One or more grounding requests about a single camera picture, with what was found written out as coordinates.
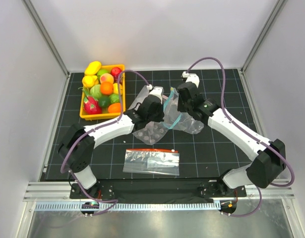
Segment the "bumpy green lime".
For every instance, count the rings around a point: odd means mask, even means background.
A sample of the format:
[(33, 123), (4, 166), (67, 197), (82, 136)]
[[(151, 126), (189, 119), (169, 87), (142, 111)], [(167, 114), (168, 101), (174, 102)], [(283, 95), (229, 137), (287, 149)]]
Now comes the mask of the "bumpy green lime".
[(119, 94), (111, 94), (110, 96), (109, 96), (109, 98), (110, 98), (110, 102), (111, 102), (111, 104), (115, 104), (115, 103), (120, 103), (120, 96), (119, 96)]

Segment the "blue zipper clear bag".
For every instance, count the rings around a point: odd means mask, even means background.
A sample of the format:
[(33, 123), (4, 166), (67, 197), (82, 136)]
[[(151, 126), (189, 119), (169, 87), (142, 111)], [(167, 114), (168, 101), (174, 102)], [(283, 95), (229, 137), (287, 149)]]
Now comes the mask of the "blue zipper clear bag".
[(183, 131), (189, 134), (198, 134), (203, 128), (204, 124), (200, 121), (196, 121), (192, 116), (186, 112), (180, 112), (178, 110), (179, 94), (176, 88), (171, 87), (169, 97), (163, 104), (164, 118), (162, 126), (166, 129)]

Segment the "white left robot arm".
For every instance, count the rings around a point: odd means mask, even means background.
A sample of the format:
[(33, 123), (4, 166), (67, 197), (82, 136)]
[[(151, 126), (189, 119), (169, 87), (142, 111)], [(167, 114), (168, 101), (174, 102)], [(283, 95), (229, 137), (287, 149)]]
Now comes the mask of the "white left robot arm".
[(65, 169), (71, 171), (74, 179), (80, 183), (82, 194), (94, 198), (99, 187), (90, 168), (93, 150), (116, 137), (139, 131), (152, 121), (162, 122), (163, 117), (162, 96), (150, 94), (120, 118), (91, 126), (73, 124), (58, 146), (58, 154), (63, 158), (61, 172)]

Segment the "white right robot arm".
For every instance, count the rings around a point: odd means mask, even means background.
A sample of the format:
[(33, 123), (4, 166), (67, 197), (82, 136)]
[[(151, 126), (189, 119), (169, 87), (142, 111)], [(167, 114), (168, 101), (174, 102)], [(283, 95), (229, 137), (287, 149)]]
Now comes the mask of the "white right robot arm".
[(221, 108), (215, 100), (205, 100), (192, 82), (181, 84), (177, 92), (180, 112), (187, 112), (195, 120), (224, 135), (251, 160), (251, 164), (221, 175), (217, 183), (220, 195), (229, 196), (235, 188), (243, 185), (254, 184), (259, 188), (267, 188), (286, 168), (279, 158), (279, 155), (285, 155), (285, 145), (281, 140), (270, 141), (255, 133)]

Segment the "large orange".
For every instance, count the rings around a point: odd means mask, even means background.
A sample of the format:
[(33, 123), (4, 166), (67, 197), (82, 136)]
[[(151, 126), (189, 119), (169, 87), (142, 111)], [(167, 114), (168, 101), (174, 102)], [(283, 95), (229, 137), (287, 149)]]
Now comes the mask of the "large orange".
[(111, 95), (113, 94), (113, 84), (109, 83), (109, 82), (104, 82), (101, 83), (101, 93), (103, 95)]

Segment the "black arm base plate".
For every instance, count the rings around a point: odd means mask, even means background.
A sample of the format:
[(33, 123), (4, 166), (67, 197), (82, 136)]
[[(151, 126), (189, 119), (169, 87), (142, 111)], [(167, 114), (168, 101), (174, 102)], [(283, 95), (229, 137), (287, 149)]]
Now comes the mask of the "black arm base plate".
[(216, 178), (100, 179), (87, 193), (126, 204), (188, 204), (246, 197), (244, 186), (223, 191)]

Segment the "dark green avocado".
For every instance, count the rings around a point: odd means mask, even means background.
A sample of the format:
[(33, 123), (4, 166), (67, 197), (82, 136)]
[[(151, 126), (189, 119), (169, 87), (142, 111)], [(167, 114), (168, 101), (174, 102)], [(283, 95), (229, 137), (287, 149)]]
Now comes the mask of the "dark green avocado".
[(98, 105), (101, 108), (107, 108), (110, 106), (110, 104), (111, 104), (111, 100), (109, 96), (103, 95), (98, 100)]

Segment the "small orange tangerine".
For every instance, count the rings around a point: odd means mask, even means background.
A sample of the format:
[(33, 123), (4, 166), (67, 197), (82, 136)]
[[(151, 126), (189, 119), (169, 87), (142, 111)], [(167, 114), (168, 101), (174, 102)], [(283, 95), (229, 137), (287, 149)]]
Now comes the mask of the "small orange tangerine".
[(108, 107), (108, 113), (115, 114), (120, 113), (122, 111), (121, 103), (114, 103), (109, 105)]

